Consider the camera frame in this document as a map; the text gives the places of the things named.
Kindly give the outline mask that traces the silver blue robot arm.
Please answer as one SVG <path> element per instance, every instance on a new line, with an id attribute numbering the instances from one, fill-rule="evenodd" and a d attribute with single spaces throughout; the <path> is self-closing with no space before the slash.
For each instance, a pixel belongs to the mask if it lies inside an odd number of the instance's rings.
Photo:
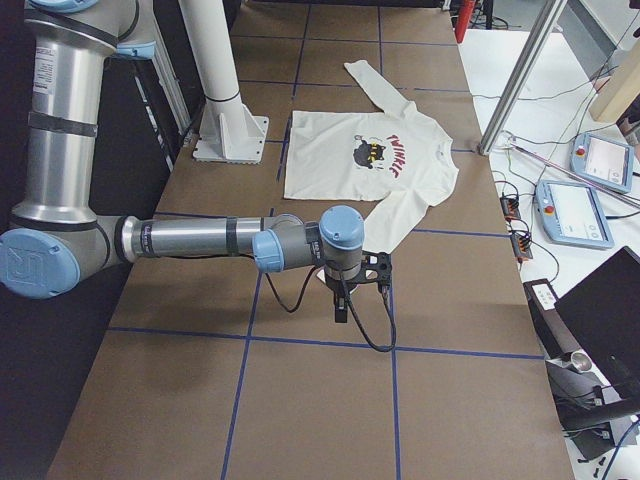
<path id="1" fill-rule="evenodd" d="M 317 222 L 276 217 L 141 220 L 99 216 L 89 205 L 103 65 L 149 59 L 156 22 L 149 1 L 29 1 L 36 37 L 24 200 L 1 237 L 1 281 L 15 294 L 49 299 L 118 263 L 141 258 L 246 257 L 263 273 L 322 269 L 335 318 L 353 314 L 363 283 L 364 222 L 336 206 Z"/>

